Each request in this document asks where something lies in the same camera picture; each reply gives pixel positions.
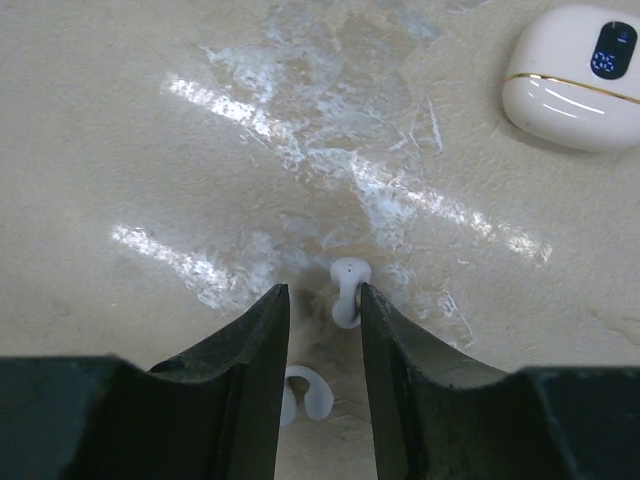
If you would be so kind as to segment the beige earbud charging case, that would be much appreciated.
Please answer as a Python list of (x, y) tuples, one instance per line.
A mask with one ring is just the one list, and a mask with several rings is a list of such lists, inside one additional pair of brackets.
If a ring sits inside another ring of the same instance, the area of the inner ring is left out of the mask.
[(517, 41), (502, 105), (516, 127), (561, 146), (638, 146), (638, 17), (584, 4), (540, 15)]

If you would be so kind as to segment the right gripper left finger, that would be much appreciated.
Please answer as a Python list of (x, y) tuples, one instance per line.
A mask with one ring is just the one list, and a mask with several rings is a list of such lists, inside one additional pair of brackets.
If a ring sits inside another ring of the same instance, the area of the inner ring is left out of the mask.
[(5, 479), (270, 479), (289, 290), (149, 370), (114, 355), (1, 360)]

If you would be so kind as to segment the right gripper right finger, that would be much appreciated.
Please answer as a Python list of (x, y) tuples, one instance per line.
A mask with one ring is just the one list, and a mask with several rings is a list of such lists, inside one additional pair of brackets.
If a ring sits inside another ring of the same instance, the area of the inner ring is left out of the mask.
[(506, 373), (406, 318), (371, 285), (361, 335), (382, 479), (635, 479), (639, 371)]

